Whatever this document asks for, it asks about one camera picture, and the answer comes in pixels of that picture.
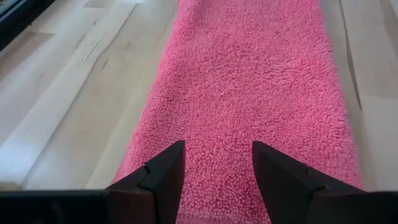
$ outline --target pink towel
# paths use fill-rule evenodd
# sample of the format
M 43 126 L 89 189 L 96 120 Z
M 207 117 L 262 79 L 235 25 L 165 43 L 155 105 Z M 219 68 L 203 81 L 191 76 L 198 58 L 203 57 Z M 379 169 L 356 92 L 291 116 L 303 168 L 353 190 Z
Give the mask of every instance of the pink towel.
M 343 92 L 318 0 L 179 0 L 115 177 L 186 140 L 180 223 L 268 223 L 251 143 L 357 187 Z

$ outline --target wooden floor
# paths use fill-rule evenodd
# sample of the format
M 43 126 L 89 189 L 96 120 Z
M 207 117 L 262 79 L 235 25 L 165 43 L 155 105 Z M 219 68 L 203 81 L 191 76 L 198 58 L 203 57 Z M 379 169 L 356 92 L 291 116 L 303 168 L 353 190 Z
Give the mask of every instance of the wooden floor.
M 320 0 L 365 189 L 398 189 L 397 1 Z M 0 190 L 107 186 L 177 0 L 56 0 L 0 52 Z

